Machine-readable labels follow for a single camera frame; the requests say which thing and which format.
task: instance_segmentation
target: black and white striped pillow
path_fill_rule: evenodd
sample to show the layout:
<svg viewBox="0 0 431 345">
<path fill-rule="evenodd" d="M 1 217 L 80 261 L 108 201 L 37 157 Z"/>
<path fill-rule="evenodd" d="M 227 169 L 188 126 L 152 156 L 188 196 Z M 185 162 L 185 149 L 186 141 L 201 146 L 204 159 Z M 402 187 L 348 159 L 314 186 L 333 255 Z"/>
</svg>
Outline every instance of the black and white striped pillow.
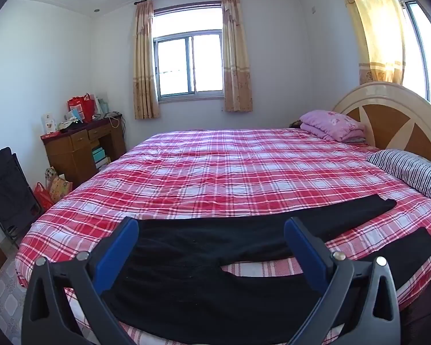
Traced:
<svg viewBox="0 0 431 345">
<path fill-rule="evenodd" d="M 403 150 L 387 149 L 371 154 L 366 161 L 431 199 L 431 162 L 427 159 Z"/>
</svg>

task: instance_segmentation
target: wooden headboard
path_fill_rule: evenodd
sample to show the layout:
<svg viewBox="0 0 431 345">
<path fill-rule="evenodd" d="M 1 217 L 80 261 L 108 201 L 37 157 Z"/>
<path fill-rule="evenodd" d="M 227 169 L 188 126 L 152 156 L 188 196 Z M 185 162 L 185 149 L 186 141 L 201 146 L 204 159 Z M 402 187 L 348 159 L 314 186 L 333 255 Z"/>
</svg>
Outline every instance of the wooden headboard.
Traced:
<svg viewBox="0 0 431 345">
<path fill-rule="evenodd" d="M 406 150 L 431 161 L 431 105 L 409 89 L 385 82 L 364 84 L 334 111 L 364 123 L 368 144 Z"/>
</svg>

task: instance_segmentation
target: bed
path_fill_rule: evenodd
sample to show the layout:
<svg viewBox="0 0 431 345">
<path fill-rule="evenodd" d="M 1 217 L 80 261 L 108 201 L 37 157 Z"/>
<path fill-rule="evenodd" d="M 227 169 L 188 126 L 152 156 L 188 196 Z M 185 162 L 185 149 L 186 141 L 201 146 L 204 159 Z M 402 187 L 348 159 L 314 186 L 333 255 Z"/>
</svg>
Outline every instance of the bed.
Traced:
<svg viewBox="0 0 431 345">
<path fill-rule="evenodd" d="M 335 111 L 366 124 L 371 145 L 325 141 L 297 129 L 181 131 L 148 139 L 66 196 L 31 227 L 16 256 L 20 283 L 28 284 L 38 257 L 55 262 L 90 251 L 125 216 L 265 215 L 379 194 L 396 200 L 397 206 L 328 242 L 329 249 L 354 259 L 419 227 L 431 235 L 431 200 L 365 161 L 368 154 L 386 147 L 431 160 L 431 106 L 403 87 L 373 83 L 345 96 Z M 224 269 L 244 276 L 301 273 L 294 258 L 240 262 Z M 400 308 L 414 302 L 430 280 L 431 257 L 398 290 Z M 88 327 L 76 297 L 70 290 L 67 293 L 78 322 Z M 135 328 L 123 328 L 138 344 L 168 343 Z M 325 342 L 331 342 L 340 330 L 332 330 Z"/>
</svg>

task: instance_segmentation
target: white wall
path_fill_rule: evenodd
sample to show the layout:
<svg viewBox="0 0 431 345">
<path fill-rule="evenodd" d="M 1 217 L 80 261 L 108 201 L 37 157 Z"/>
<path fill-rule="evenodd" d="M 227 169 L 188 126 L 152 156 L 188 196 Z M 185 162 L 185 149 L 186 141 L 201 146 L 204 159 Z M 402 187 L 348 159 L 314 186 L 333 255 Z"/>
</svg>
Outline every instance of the white wall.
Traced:
<svg viewBox="0 0 431 345">
<path fill-rule="evenodd" d="M 301 0 L 301 4 L 310 42 L 313 108 L 331 110 L 359 85 L 353 24 L 345 0 Z"/>
<path fill-rule="evenodd" d="M 211 0 L 154 0 L 155 9 Z M 310 107 L 310 60 L 300 0 L 241 0 L 254 111 L 223 111 L 223 100 L 160 105 L 161 118 L 135 120 L 132 88 L 134 5 L 94 21 L 93 86 L 124 114 L 127 146 L 157 133 L 191 129 L 284 128 Z"/>
<path fill-rule="evenodd" d="M 32 188 L 49 165 L 40 117 L 61 121 L 66 101 L 91 91 L 90 66 L 91 18 L 26 0 L 0 11 L 0 149 L 17 154 Z"/>
</svg>

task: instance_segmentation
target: bed frame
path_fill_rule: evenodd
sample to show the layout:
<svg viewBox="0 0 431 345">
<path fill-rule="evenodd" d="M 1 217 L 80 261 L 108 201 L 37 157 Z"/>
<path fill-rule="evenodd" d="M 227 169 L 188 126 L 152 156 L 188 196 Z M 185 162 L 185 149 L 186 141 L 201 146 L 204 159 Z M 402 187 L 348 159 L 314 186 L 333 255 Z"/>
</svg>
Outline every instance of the bed frame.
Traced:
<svg viewBox="0 0 431 345">
<path fill-rule="evenodd" d="M 431 105 L 398 84 L 373 82 L 347 94 L 334 108 L 364 123 L 367 143 L 406 150 L 431 161 Z M 431 345 L 431 281 L 401 311 L 402 345 Z"/>
<path fill-rule="evenodd" d="M 385 82 L 361 85 L 334 111 L 364 123 L 368 144 L 406 150 L 431 161 L 431 104 L 409 89 Z"/>
</svg>

